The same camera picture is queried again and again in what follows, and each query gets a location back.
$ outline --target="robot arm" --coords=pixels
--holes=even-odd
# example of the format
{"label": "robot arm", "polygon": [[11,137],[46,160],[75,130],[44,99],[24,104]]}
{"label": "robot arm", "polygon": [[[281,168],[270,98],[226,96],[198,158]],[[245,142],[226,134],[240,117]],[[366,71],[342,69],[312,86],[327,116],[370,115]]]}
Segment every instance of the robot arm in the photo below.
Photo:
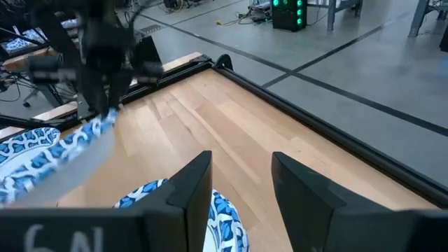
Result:
{"label": "robot arm", "polygon": [[[127,26],[122,26],[118,24],[115,1],[112,0],[48,0],[30,8],[34,10],[35,25],[63,54],[65,71],[70,69],[73,72],[78,90],[90,108],[103,115],[107,114],[109,107],[117,108],[135,72],[124,66],[136,44],[133,24],[138,13]],[[55,8],[76,14],[79,49],[55,17]],[[39,60],[34,60],[33,71],[39,69],[36,67]],[[159,78],[161,73],[160,64],[157,71],[147,74]],[[109,86],[108,95],[105,86]]]}

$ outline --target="blue and white patterned fabric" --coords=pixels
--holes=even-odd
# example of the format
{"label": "blue and white patterned fabric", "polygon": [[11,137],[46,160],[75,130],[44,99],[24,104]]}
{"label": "blue and white patterned fabric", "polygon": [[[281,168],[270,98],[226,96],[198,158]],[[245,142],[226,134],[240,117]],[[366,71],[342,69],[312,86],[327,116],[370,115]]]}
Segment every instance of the blue and white patterned fabric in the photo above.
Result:
{"label": "blue and white patterned fabric", "polygon": [[0,207],[20,199],[49,176],[60,172],[61,167],[79,156],[92,140],[110,130],[117,119],[111,109],[106,118],[95,118],[65,139],[40,152],[30,160],[23,160],[11,174],[0,178]]}
{"label": "blue and white patterned fabric", "polygon": [[24,152],[55,144],[60,136],[61,132],[58,129],[45,127],[11,137],[0,143],[0,167]]}
{"label": "blue and white patterned fabric", "polygon": [[[167,179],[143,185],[122,198],[115,208],[130,207],[134,202],[159,188]],[[249,237],[239,218],[235,206],[217,190],[211,192],[211,203],[207,229],[211,231],[216,251],[249,252]]]}
{"label": "blue and white patterned fabric", "polygon": [[[77,24],[76,20],[67,20],[67,21],[63,21],[61,22],[62,26],[64,28],[70,28],[70,27],[75,27]],[[43,32],[37,28],[36,29],[38,32],[40,32],[44,38],[46,38],[46,36],[43,34]],[[23,36],[27,37],[28,39],[33,39],[35,41],[39,41],[39,42],[43,42],[43,39],[36,33],[36,31],[34,31],[33,29],[30,29],[28,31],[24,31],[22,33]],[[6,50],[6,52],[8,53],[13,53],[15,51],[27,48],[29,46],[32,46],[33,43],[30,43],[28,41],[24,41],[21,38],[16,38],[11,42],[8,42],[6,45],[4,45],[4,49]]]}

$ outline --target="table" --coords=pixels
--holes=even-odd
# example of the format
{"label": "table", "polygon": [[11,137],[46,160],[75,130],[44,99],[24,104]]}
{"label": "table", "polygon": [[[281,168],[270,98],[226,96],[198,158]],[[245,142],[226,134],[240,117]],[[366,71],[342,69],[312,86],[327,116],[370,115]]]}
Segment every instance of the table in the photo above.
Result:
{"label": "table", "polygon": [[110,207],[211,150],[213,187],[238,209],[253,251],[291,251],[272,187],[272,151],[390,209],[436,208],[211,69],[127,104],[114,130],[111,159],[58,207]]}
{"label": "table", "polygon": [[447,18],[448,0],[438,1],[435,5],[431,3],[431,0],[419,0],[409,31],[409,37],[416,37],[419,35],[419,30],[421,24],[423,23],[425,15],[430,13],[431,11],[439,11],[439,15],[437,17],[438,20],[444,20]]}
{"label": "table", "polygon": [[327,8],[327,31],[333,30],[335,15],[347,8],[355,7],[355,16],[361,15],[363,0],[308,0],[308,7]]}

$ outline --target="metal table leg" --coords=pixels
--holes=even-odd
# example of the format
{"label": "metal table leg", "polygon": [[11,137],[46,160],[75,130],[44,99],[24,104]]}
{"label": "metal table leg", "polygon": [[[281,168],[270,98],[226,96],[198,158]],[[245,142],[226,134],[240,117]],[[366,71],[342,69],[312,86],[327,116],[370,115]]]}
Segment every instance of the metal table leg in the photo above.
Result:
{"label": "metal table leg", "polygon": [[327,17],[327,31],[333,30],[333,24],[335,23],[336,15],[336,0],[330,0],[328,6],[328,17]]}
{"label": "metal table leg", "polygon": [[28,100],[29,99],[31,99],[32,97],[35,97],[36,95],[37,95],[37,93],[39,92],[40,90],[38,90],[37,88],[35,88],[35,89],[33,89],[24,99],[23,99],[23,102],[25,103],[25,102],[28,102]]}
{"label": "metal table leg", "polygon": [[43,96],[50,102],[53,108],[57,108],[58,106],[63,105],[63,103],[54,96],[54,94],[50,91],[49,85],[43,85],[39,87],[39,90],[42,92]]}
{"label": "metal table leg", "polygon": [[423,22],[426,11],[428,10],[428,4],[429,0],[419,0],[415,10],[414,19],[412,20],[411,29],[409,31],[410,37],[416,37],[419,34],[421,23]]}
{"label": "metal table leg", "polygon": [[362,9],[363,9],[363,1],[361,0],[359,3],[355,5],[355,17],[361,16]]}

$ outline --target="gray floor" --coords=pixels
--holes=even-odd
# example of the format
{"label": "gray floor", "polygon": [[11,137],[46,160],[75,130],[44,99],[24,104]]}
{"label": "gray floor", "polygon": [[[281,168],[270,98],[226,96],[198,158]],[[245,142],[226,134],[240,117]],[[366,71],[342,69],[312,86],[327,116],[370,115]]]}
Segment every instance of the gray floor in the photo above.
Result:
{"label": "gray floor", "polygon": [[[436,21],[431,13],[421,35],[408,38],[416,5],[417,0],[365,0],[360,19],[350,10],[338,13],[332,32],[326,31],[324,18],[290,33],[270,23],[218,26],[217,20],[244,13],[248,1],[206,0],[169,15],[152,7],[136,28],[162,26],[153,38],[163,62],[195,51],[212,58],[229,54],[241,75],[268,83],[268,90],[448,185],[448,53],[438,48],[447,22]],[[321,17],[326,10],[309,8],[308,23],[317,13]],[[298,68],[301,75],[292,72]],[[280,76],[278,83],[271,82]],[[12,99],[14,92],[11,88],[0,99]],[[41,97],[31,102],[32,110],[0,103],[0,113],[32,116],[48,109]]]}

